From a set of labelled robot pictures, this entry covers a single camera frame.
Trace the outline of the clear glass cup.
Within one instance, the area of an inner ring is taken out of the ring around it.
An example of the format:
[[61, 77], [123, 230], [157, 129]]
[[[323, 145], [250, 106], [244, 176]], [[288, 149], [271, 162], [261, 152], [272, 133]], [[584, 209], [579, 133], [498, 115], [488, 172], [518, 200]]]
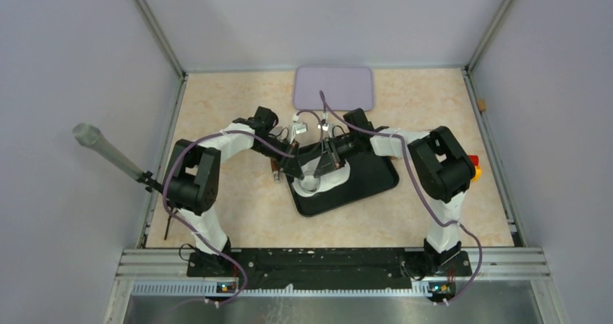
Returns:
[[304, 178], [299, 180], [299, 186], [305, 192], [316, 192], [320, 188], [320, 178], [304, 175]]

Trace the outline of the black baking tray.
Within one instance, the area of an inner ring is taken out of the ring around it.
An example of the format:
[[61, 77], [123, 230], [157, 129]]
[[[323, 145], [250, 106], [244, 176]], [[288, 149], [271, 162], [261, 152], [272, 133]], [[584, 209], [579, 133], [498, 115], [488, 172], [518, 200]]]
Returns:
[[[319, 162], [323, 151], [324, 141], [300, 147], [299, 163], [303, 166], [315, 159]], [[312, 217], [367, 199], [397, 187], [400, 181], [398, 172], [389, 158], [375, 155], [363, 145], [360, 153], [341, 160], [342, 167], [346, 163], [351, 166], [351, 173], [346, 183], [312, 197], [300, 197], [290, 188], [296, 210], [300, 215]], [[291, 176], [286, 178], [289, 186], [295, 179]]]

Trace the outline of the lilac rectangular tray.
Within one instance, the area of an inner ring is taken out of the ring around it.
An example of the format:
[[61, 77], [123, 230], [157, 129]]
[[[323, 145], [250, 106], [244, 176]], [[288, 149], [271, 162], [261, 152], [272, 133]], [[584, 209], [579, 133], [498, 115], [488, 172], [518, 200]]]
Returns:
[[320, 92], [335, 110], [374, 108], [374, 77], [369, 67], [303, 65], [296, 69], [293, 106], [296, 109], [323, 109]]

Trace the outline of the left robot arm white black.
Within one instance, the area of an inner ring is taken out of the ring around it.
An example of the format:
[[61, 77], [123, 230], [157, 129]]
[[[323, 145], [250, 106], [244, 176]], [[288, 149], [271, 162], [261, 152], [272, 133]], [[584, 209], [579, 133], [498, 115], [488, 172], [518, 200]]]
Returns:
[[196, 255], [215, 276], [229, 272], [232, 257], [229, 238], [214, 210], [218, 196], [220, 166], [244, 150], [253, 150], [274, 160], [280, 171], [297, 179], [304, 174], [298, 161], [297, 142], [279, 140], [272, 130], [278, 116], [259, 107], [255, 115], [233, 120], [225, 129], [198, 141], [181, 139], [173, 147], [161, 193], [167, 211], [193, 234]]

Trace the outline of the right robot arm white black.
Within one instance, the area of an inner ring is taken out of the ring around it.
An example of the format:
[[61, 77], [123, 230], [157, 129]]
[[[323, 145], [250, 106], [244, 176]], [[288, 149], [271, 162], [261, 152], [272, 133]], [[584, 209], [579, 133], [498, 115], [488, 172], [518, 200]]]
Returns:
[[402, 158], [432, 218], [424, 239], [424, 266], [434, 275], [444, 274], [461, 251], [460, 213], [477, 164], [445, 126], [429, 132], [376, 129], [361, 108], [344, 114], [342, 120], [348, 133], [325, 139], [314, 177], [340, 171], [354, 153]]

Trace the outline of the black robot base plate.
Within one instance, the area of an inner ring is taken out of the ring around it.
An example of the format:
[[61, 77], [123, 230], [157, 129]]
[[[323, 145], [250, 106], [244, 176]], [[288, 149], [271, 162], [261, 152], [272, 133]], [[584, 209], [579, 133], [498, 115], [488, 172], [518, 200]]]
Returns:
[[231, 259], [193, 252], [187, 276], [246, 281], [248, 290], [383, 290], [409, 289], [417, 281], [445, 281], [470, 276], [465, 251], [438, 264], [422, 248], [245, 248]]

